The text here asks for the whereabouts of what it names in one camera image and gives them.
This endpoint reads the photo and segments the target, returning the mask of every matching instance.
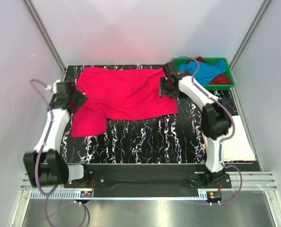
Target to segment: green basket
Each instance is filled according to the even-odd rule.
[[[224,60],[227,64],[227,71],[225,71],[224,75],[232,80],[232,84],[207,84],[203,85],[203,87],[210,91],[216,90],[230,90],[231,87],[235,86],[235,82],[226,58],[204,58],[208,65],[215,65],[219,60]],[[181,64],[188,64],[190,58],[179,58],[175,59],[174,62],[176,66],[179,68]]]

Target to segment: cable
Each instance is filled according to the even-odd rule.
[[[242,186],[243,186],[243,177],[242,177],[242,175],[241,175],[240,170],[239,170],[236,166],[234,166],[234,165],[228,165],[228,166],[226,166],[225,163],[224,163],[224,161],[223,161],[222,158],[221,158],[221,157],[222,157],[222,153],[221,153],[222,143],[223,143],[224,141],[226,141],[226,140],[231,139],[231,138],[234,136],[234,134],[235,134],[235,124],[234,124],[234,121],[233,121],[233,118],[232,118],[230,112],[229,112],[218,100],[216,100],[216,99],[210,97],[209,94],[207,94],[206,91],[201,88],[201,86],[197,85],[197,84],[194,82],[195,75],[197,74],[197,72],[198,72],[198,70],[199,70],[199,68],[200,68],[200,65],[199,65],[199,62],[198,62],[196,59],[194,59],[194,58],[191,58],[191,59],[197,63],[197,69],[195,70],[194,74],[191,76],[192,83],[193,83],[204,95],[206,95],[209,99],[211,99],[213,102],[215,102],[217,105],[219,105],[219,106],[225,111],[225,113],[228,115],[228,117],[229,117],[229,119],[230,119],[230,121],[231,121],[231,124],[232,124],[232,134],[231,134],[230,136],[228,136],[228,137],[223,138],[223,139],[220,140],[219,161],[220,161],[221,165],[222,165],[225,169],[234,168],[234,169],[237,170],[237,172],[239,173],[239,176],[240,176],[240,186],[239,186],[238,192],[236,193],[236,195],[235,195],[232,199],[230,199],[230,200],[228,200],[228,201],[225,201],[225,202],[222,202],[222,204],[226,204],[226,203],[229,203],[229,202],[233,201],[233,200],[239,195],[239,193],[240,193],[240,191],[241,191],[241,188],[242,188]]]
[[[43,149],[44,149],[44,147],[45,147],[45,144],[46,144],[46,142],[47,142],[47,139],[48,139],[48,136],[49,136],[51,127],[52,127],[54,115],[53,115],[53,112],[52,112],[52,108],[51,108],[51,106],[49,105],[48,101],[46,100],[44,94],[37,88],[37,86],[35,86],[34,83],[40,84],[40,85],[42,85],[43,87],[48,87],[48,85],[45,84],[44,82],[40,81],[40,80],[37,80],[37,79],[32,79],[32,80],[30,80],[30,85],[31,85],[32,88],[36,91],[36,93],[40,96],[40,98],[44,101],[44,103],[46,104],[46,106],[47,106],[47,108],[48,108],[48,111],[49,111],[49,113],[50,113],[50,115],[51,115],[51,119],[50,119],[50,122],[49,122],[49,126],[48,126],[48,129],[47,129],[46,135],[45,135],[44,140],[43,140],[43,144],[42,144],[41,147],[40,147],[40,150],[39,150],[39,152],[38,152],[38,154],[37,154],[36,161],[35,161],[35,184],[36,184],[38,190],[39,190],[43,195],[47,196],[47,198],[46,198],[46,200],[45,200],[45,216],[46,216],[46,219],[47,219],[49,225],[50,225],[51,227],[56,227],[55,225],[53,225],[53,223],[52,223],[52,222],[50,221],[50,219],[49,219],[50,216],[48,215],[47,205],[48,205],[49,196],[50,196],[50,195],[54,192],[54,190],[57,188],[57,185],[54,186],[54,187],[51,189],[50,192],[45,193],[45,192],[43,191],[41,185],[40,185],[39,176],[38,176],[38,175],[39,175],[39,174],[38,174],[38,168],[39,168],[39,165],[40,165],[40,157],[41,157],[41,154],[42,154]],[[81,202],[80,202],[79,204],[81,204],[81,205],[83,206],[84,212],[85,212],[85,213],[84,213],[84,218],[83,218],[82,222],[81,222],[77,227],[81,227],[81,226],[84,224],[84,222],[85,222],[85,220],[86,220],[86,215],[87,215],[87,214],[88,214],[88,216],[89,216],[89,221],[90,221],[90,212],[89,212],[88,208],[87,208],[83,203],[81,203]]]

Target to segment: pink fabric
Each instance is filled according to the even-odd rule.
[[[176,100],[159,97],[159,70],[85,68],[77,88],[88,101],[74,114],[72,137],[103,134],[107,118],[143,120],[178,112]]]

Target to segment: red cloth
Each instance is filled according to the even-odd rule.
[[[197,57],[196,60],[206,63],[206,61],[202,57]],[[214,78],[214,80],[212,80],[209,84],[232,84],[232,80],[226,77],[224,74],[221,74],[218,77]]]
[[[74,114],[72,137],[103,134],[107,118],[142,120],[178,113],[176,100],[159,97],[159,70],[85,68],[77,88],[88,101]]]

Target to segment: black marble tabletop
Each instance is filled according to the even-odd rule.
[[[65,80],[77,82],[86,67],[110,70],[159,69],[161,65],[69,66]],[[229,97],[229,111],[237,115],[230,91],[212,91]],[[200,129],[201,111],[185,94],[177,98],[178,114],[142,121],[107,121],[107,133],[72,138],[72,120],[61,141],[67,163],[204,163],[205,146]]]

